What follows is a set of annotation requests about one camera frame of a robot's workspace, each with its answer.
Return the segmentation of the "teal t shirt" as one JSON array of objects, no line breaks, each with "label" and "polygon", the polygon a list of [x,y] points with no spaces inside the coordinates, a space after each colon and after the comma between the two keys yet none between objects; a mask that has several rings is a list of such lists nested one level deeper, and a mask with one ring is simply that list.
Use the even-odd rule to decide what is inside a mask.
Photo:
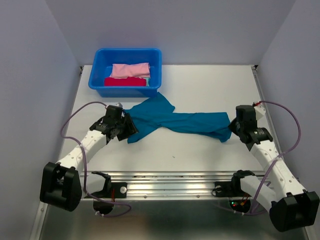
[{"label": "teal t shirt", "polygon": [[178,113],[161,93],[127,109],[138,133],[130,136],[127,143],[133,144],[159,128],[167,128],[183,134],[197,134],[218,139],[224,143],[232,135],[226,112]]}]

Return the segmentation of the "blue plastic bin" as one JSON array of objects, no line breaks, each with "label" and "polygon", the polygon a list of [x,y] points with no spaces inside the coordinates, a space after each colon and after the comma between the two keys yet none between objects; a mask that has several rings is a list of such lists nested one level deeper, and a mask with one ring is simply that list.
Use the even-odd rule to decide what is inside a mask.
[{"label": "blue plastic bin", "polygon": [[153,98],[162,85],[162,52],[157,48],[101,48],[88,86],[104,98]]}]

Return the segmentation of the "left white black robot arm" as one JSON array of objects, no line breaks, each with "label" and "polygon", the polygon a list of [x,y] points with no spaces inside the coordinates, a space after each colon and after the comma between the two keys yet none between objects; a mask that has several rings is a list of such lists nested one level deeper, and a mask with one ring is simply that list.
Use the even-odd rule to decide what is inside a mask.
[{"label": "left white black robot arm", "polygon": [[105,115],[95,121],[82,140],[70,137],[76,147],[56,163],[43,168],[39,199],[48,205],[72,212],[82,199],[95,200],[95,213],[109,217],[116,199],[127,197],[126,182],[112,182],[101,171],[88,173],[90,160],[111,140],[126,140],[138,132],[129,113],[120,103],[106,105]]}]

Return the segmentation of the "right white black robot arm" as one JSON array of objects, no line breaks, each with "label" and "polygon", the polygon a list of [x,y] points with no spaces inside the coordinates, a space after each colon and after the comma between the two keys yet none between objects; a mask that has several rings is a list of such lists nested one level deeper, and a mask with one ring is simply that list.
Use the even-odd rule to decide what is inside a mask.
[{"label": "right white black robot arm", "polygon": [[312,226],[315,223],[320,198],[294,177],[283,156],[258,120],[266,110],[260,102],[238,105],[236,117],[228,128],[244,143],[248,151],[264,170],[262,180],[251,171],[239,170],[233,174],[230,189],[235,195],[247,193],[269,214],[273,226],[279,232]]}]

